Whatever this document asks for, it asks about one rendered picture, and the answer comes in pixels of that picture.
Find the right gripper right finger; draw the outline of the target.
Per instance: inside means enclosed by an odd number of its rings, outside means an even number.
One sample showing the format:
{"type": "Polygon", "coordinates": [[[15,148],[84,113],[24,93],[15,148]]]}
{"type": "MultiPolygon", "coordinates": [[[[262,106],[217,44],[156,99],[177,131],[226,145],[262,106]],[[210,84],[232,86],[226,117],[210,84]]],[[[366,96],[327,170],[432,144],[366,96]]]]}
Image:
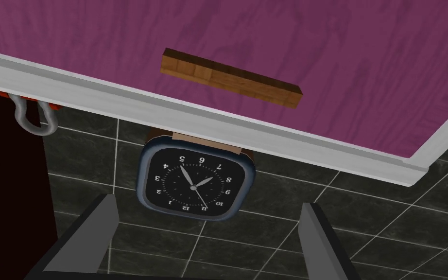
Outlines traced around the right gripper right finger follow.
{"type": "Polygon", "coordinates": [[[319,204],[303,203],[298,235],[310,280],[361,280],[319,204]]]}

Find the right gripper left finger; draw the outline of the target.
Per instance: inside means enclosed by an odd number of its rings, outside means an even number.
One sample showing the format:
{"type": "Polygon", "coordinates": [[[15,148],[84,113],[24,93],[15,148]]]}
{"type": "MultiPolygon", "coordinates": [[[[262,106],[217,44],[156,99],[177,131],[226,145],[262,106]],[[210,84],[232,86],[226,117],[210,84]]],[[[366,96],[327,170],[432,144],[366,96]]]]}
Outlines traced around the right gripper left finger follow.
{"type": "Polygon", "coordinates": [[[112,280],[97,274],[119,224],[114,194],[100,194],[24,280],[112,280]]]}

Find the dark maroon cupboard door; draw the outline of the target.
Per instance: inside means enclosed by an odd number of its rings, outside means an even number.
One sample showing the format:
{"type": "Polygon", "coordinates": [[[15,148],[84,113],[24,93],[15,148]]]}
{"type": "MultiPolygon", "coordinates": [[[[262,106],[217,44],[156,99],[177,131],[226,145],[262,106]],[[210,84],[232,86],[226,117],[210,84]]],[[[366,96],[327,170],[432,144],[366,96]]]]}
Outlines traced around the dark maroon cupboard door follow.
{"type": "Polygon", "coordinates": [[[0,280],[23,280],[57,241],[43,139],[0,96],[0,280]]]}

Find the blue-rimmed black clock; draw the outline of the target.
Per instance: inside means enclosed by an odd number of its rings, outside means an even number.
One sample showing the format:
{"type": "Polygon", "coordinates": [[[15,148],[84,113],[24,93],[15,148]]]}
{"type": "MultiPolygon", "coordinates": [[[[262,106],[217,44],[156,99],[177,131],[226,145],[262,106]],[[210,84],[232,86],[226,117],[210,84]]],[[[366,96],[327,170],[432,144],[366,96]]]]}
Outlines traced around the blue-rimmed black clock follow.
{"type": "Polygon", "coordinates": [[[255,179],[252,151],[153,128],[139,157],[136,194],[151,210],[221,221],[239,211],[255,179]]]}

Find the purple drawer front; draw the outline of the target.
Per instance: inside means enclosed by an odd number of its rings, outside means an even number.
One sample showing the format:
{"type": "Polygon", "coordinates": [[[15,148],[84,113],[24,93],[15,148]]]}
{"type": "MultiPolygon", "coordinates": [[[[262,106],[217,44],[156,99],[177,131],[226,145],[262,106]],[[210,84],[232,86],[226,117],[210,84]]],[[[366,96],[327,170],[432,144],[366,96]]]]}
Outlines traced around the purple drawer front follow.
{"type": "Polygon", "coordinates": [[[0,90],[411,186],[448,161],[448,0],[0,0],[0,90]],[[166,48],[303,97],[161,73],[166,48]]]}

